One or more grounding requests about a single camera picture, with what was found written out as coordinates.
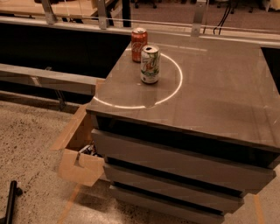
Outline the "white green 7up can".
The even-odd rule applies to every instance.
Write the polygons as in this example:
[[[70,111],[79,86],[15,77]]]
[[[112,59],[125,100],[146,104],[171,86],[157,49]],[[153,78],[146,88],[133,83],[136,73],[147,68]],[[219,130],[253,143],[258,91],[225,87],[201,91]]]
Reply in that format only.
[[[146,84],[158,81],[160,51],[157,45],[145,45],[141,52],[141,80]]]

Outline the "red soda can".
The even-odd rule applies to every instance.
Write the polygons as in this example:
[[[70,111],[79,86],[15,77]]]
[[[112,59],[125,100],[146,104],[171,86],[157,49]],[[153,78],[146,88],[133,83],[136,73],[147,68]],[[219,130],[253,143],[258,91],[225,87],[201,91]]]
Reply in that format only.
[[[131,33],[132,60],[141,61],[141,51],[148,42],[148,33],[144,28],[137,27]]]

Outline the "grey drawer cabinet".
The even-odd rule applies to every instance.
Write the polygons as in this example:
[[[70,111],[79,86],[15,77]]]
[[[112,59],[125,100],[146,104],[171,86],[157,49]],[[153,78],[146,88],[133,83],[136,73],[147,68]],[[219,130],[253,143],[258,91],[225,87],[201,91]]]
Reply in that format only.
[[[124,52],[88,105],[92,136],[119,200],[222,224],[276,175],[279,44],[152,33],[158,82]]]

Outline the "open cardboard box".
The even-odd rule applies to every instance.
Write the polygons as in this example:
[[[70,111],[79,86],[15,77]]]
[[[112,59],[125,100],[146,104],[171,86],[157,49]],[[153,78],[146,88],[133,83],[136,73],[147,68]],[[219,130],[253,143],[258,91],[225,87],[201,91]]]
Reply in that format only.
[[[93,124],[86,111],[87,106],[87,103],[79,106],[50,150],[62,151],[58,168],[60,178],[83,186],[93,186],[104,173],[104,159],[81,152],[84,147],[93,143]]]

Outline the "black metal leg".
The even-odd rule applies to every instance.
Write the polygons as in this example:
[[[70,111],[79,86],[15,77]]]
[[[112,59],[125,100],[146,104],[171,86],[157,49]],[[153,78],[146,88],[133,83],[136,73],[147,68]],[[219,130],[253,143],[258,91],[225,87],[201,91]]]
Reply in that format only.
[[[22,194],[23,191],[20,187],[18,187],[18,182],[16,180],[12,180],[10,182],[10,190],[5,216],[0,219],[0,224],[12,224],[15,200],[17,196],[21,196]]]

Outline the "metal railing frame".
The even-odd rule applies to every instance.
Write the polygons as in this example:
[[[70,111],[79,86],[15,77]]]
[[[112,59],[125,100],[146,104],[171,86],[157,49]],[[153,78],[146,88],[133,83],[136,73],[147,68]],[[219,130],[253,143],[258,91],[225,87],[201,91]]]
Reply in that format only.
[[[187,36],[235,40],[280,46],[279,31],[231,27],[224,24],[209,24],[208,0],[197,0],[190,10],[181,4],[159,5],[149,14],[130,6],[131,15],[125,17],[124,0],[118,0],[111,17],[104,12],[114,0],[67,0],[57,4],[36,3],[34,0],[0,0],[1,24],[44,26],[86,32],[127,34],[136,27],[150,32],[176,32]]]

